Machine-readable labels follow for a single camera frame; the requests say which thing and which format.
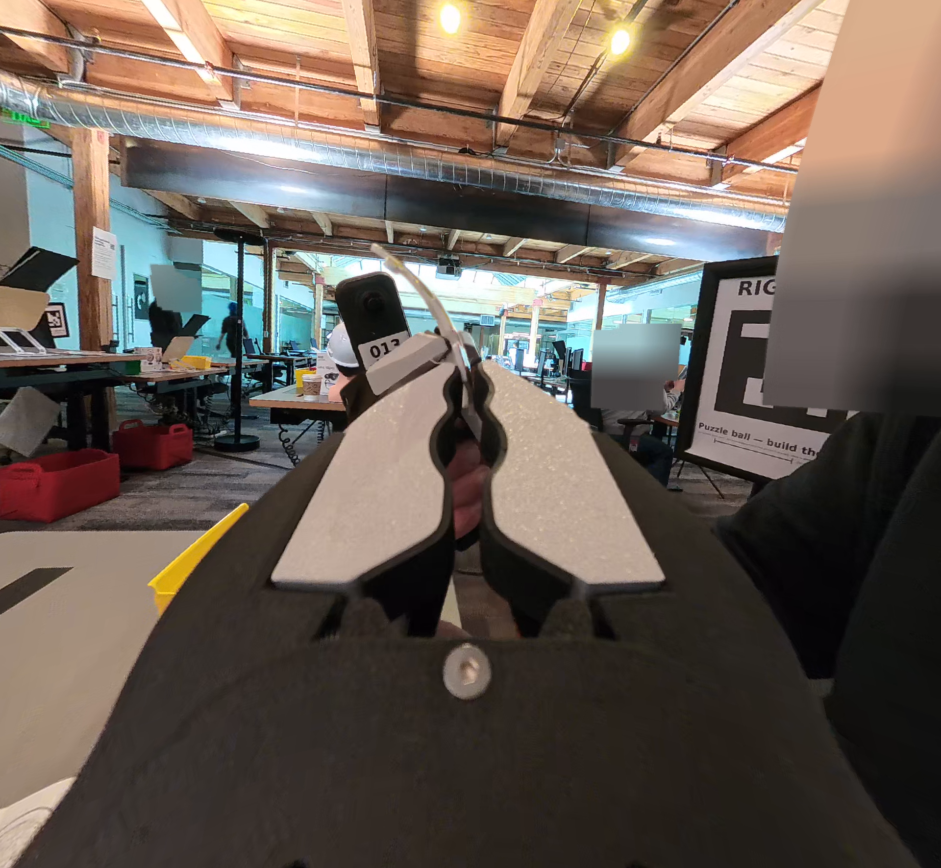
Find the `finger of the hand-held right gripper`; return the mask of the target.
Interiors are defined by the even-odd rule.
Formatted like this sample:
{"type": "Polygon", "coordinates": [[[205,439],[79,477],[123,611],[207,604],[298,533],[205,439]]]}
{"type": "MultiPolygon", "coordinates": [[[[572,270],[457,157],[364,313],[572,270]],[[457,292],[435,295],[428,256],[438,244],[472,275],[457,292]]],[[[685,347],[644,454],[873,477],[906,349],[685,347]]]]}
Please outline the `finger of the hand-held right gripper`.
{"type": "Polygon", "coordinates": [[[456,344],[444,336],[417,334],[404,340],[374,362],[366,372],[371,392],[382,397],[403,385],[410,376],[424,374],[441,363],[454,364],[460,357],[456,344]]]}

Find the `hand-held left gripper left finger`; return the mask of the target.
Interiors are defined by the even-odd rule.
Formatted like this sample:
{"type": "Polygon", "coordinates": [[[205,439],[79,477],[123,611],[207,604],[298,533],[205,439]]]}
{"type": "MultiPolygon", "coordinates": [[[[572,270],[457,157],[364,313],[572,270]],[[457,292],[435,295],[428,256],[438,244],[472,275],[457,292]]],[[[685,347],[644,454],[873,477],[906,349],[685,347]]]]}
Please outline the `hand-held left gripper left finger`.
{"type": "Polygon", "coordinates": [[[446,464],[462,382],[452,365],[412,378],[288,477],[271,506],[269,618],[280,637],[322,637],[337,615],[379,613],[434,637],[453,573],[446,464]]]}

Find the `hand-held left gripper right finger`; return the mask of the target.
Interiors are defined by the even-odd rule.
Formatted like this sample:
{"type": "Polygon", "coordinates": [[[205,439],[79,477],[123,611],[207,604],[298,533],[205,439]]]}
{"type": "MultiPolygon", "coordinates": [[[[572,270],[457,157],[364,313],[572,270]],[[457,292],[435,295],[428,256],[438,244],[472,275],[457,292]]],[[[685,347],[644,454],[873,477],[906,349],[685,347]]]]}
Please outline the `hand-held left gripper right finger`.
{"type": "Polygon", "coordinates": [[[479,525],[488,585],[523,637],[557,603],[660,591],[665,573],[601,452],[573,411],[495,362],[474,371],[488,465],[479,525]]]}

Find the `white curved puzzle ball section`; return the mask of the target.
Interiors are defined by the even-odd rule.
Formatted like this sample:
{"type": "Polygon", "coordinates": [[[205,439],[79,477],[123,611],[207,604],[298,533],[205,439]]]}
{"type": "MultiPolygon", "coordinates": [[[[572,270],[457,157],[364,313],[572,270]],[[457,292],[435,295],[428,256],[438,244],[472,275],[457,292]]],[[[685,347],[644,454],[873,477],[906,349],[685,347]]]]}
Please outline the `white curved puzzle ball section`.
{"type": "Polygon", "coordinates": [[[423,299],[426,307],[435,319],[442,336],[448,341],[453,357],[453,364],[460,370],[460,376],[466,393],[465,397],[462,399],[462,416],[473,437],[479,440],[482,436],[483,425],[474,403],[472,388],[473,365],[469,346],[465,342],[464,334],[456,330],[450,316],[434,292],[424,284],[417,274],[411,272],[405,263],[377,242],[371,245],[371,252],[381,258],[392,273],[403,277],[417,291],[417,294],[423,299]]]}

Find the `person's right hand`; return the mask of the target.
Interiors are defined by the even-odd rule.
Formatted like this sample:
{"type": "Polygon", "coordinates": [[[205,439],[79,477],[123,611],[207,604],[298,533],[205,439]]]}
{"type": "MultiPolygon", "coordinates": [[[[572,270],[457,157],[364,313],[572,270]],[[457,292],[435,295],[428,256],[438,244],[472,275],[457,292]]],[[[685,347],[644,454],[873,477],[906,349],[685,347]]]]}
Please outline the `person's right hand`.
{"type": "Polygon", "coordinates": [[[489,466],[474,439],[456,444],[446,474],[452,486],[454,539],[463,543],[479,525],[484,487],[489,475],[489,466]]]}

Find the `black floor pole stand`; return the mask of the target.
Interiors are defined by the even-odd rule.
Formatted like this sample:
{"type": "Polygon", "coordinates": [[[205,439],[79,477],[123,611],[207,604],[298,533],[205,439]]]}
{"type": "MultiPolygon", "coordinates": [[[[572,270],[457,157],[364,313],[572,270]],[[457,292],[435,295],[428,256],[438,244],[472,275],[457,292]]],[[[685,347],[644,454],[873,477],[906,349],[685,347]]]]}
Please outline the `black floor pole stand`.
{"type": "Polygon", "coordinates": [[[248,453],[260,448],[260,439],[243,432],[242,428],[242,380],[244,364],[244,280],[245,280],[245,246],[246,242],[255,242],[261,239],[260,235],[235,227],[215,227],[214,234],[220,241],[229,242],[237,250],[236,274],[236,323],[237,343],[234,358],[233,373],[229,384],[229,410],[230,433],[219,435],[215,440],[215,450],[230,453],[248,453]]]}

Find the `yellow plastic bin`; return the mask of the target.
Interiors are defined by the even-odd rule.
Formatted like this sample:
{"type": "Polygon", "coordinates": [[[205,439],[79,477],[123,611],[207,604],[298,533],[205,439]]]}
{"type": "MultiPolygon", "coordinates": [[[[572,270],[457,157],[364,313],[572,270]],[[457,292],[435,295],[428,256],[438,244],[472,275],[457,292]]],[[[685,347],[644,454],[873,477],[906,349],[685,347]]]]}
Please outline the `yellow plastic bin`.
{"type": "Polygon", "coordinates": [[[164,614],[183,583],[202,559],[248,510],[247,503],[242,503],[231,510],[149,581],[148,586],[152,590],[158,616],[164,614]]]}

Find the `large framed marker sign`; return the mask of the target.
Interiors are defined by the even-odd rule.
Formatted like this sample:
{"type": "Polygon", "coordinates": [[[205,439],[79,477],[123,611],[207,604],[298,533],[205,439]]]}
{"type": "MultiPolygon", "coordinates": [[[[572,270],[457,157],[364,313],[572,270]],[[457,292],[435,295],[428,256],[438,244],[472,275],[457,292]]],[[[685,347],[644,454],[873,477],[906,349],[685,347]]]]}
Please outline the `large framed marker sign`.
{"type": "Polygon", "coordinates": [[[763,378],[778,259],[703,269],[676,455],[702,469],[765,484],[815,459],[853,413],[774,406],[763,378]]]}

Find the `red fabric bin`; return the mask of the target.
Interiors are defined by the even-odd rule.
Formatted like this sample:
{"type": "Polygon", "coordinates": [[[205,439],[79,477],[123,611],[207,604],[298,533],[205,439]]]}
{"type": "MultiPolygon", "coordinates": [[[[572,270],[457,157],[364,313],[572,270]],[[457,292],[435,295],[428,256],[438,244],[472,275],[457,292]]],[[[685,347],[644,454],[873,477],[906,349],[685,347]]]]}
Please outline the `red fabric bin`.
{"type": "Polygon", "coordinates": [[[182,423],[145,425],[125,420],[112,434],[112,448],[127,471],[165,471],[192,461],[193,431],[182,423]]]}
{"type": "Polygon", "coordinates": [[[120,458],[95,449],[49,454],[1,469],[1,518],[52,523],[116,498],[120,458]]]}

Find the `silver ventilation duct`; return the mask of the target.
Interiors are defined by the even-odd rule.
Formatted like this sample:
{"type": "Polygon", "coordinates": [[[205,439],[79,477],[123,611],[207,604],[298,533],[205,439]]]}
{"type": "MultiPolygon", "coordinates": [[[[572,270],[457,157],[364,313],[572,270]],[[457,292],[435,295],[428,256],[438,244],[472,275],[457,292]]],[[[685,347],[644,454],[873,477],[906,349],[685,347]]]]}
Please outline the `silver ventilation duct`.
{"type": "Polygon", "coordinates": [[[155,142],[598,205],[709,224],[783,232],[788,203],[675,180],[459,153],[451,147],[276,122],[105,89],[60,88],[1,73],[2,105],[30,118],[155,142]]]}

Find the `wooden post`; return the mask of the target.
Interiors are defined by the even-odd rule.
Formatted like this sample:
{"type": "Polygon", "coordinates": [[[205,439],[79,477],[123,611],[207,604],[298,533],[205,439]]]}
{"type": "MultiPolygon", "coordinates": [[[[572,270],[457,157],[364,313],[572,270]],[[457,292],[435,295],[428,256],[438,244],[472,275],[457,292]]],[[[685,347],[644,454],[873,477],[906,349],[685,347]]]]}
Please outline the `wooden post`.
{"type": "Polygon", "coordinates": [[[110,231],[109,136],[74,130],[71,137],[74,239],[80,348],[101,352],[113,332],[112,284],[93,274],[94,230],[110,231]]]}

